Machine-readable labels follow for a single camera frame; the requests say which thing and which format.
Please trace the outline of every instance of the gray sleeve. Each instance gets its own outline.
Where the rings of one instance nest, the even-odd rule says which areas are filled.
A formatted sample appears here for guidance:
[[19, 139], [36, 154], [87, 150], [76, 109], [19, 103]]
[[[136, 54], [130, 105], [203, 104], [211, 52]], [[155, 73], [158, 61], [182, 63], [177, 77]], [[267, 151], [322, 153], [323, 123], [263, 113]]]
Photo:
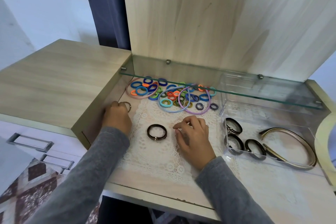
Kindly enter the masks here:
[[26, 224], [84, 224], [128, 147], [119, 129], [102, 128], [90, 150]]
[[219, 156], [209, 162], [196, 183], [224, 223], [273, 223]]

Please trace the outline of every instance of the drawer handle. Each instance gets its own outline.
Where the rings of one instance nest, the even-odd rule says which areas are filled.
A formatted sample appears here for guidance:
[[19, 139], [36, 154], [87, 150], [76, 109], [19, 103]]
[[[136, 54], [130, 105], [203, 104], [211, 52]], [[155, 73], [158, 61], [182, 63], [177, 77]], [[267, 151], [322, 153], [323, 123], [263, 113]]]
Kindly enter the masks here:
[[47, 155], [47, 154], [43, 154], [43, 156], [40, 158], [40, 162], [43, 162], [43, 163], [49, 164], [49, 165], [58, 166], [58, 167], [61, 167], [63, 169], [67, 169], [67, 170], [70, 170], [70, 168], [75, 163], [73, 160], [58, 158], [58, 157], [50, 156], [50, 155]]
[[[19, 137], [24, 137], [24, 138], [28, 138], [29, 140], [42, 142], [42, 143], [45, 143], [46, 146], [44, 148], [42, 148], [42, 147], [37, 147], [37, 146], [32, 146], [32, 145], [16, 142], [15, 140], [18, 139]], [[29, 136], [23, 136], [23, 135], [20, 135], [19, 133], [14, 133], [14, 135], [12, 135], [6, 142], [9, 143], [9, 144], [13, 144], [13, 145], [20, 145], [20, 146], [32, 148], [32, 149], [35, 149], [35, 150], [41, 151], [41, 152], [47, 152], [54, 145], [54, 143], [52, 141], [45, 141], [45, 140], [41, 140], [41, 139], [29, 137]]]

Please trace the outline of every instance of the wooden tabletop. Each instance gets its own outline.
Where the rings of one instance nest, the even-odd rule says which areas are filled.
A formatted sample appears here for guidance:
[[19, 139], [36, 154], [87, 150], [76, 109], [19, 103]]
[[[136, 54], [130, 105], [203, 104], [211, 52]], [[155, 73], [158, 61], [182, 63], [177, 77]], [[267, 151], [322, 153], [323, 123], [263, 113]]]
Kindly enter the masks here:
[[71, 128], [130, 55], [59, 39], [0, 71], [0, 113]]

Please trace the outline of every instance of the glass shelf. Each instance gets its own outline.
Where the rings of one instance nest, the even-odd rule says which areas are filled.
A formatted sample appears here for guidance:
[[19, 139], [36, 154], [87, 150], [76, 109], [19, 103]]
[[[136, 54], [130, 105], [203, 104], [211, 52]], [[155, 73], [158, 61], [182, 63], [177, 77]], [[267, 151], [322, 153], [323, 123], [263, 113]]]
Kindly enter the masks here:
[[323, 109], [322, 101], [315, 96], [304, 82], [283, 80], [262, 75], [233, 72], [196, 65], [167, 62], [155, 58], [132, 55], [121, 74], [154, 80], [165, 78], [168, 83], [262, 99], [288, 105]]

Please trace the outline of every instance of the lace doily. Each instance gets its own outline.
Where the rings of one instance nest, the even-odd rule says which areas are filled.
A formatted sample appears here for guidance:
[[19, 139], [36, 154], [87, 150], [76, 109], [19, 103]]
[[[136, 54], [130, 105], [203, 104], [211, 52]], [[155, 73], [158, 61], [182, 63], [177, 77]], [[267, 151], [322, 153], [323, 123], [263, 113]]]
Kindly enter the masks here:
[[[195, 106], [191, 111], [197, 112]], [[234, 175], [246, 186], [254, 200], [262, 207], [277, 208], [295, 216], [308, 218], [311, 216], [308, 204], [302, 194], [300, 185], [292, 170], [271, 164], [258, 163], [249, 156], [234, 157], [223, 155], [225, 151], [222, 118], [219, 110], [209, 110], [200, 118], [209, 126], [209, 141], [217, 156], [223, 156]], [[132, 143], [120, 161], [119, 167], [139, 171], [152, 177], [169, 180], [179, 184], [197, 186], [194, 182], [198, 172], [190, 166], [178, 153], [175, 132], [172, 126], [183, 120], [186, 112], [168, 113], [162, 111], [157, 103], [149, 99], [141, 100], [133, 117], [131, 130]], [[161, 124], [167, 128], [167, 137], [162, 141], [153, 141], [147, 136], [147, 128], [151, 124]], [[240, 138], [256, 138], [265, 126], [241, 122], [243, 133]], [[151, 130], [154, 136], [161, 136], [160, 128]], [[286, 157], [286, 149], [276, 133], [267, 137], [267, 144], [279, 150]]]

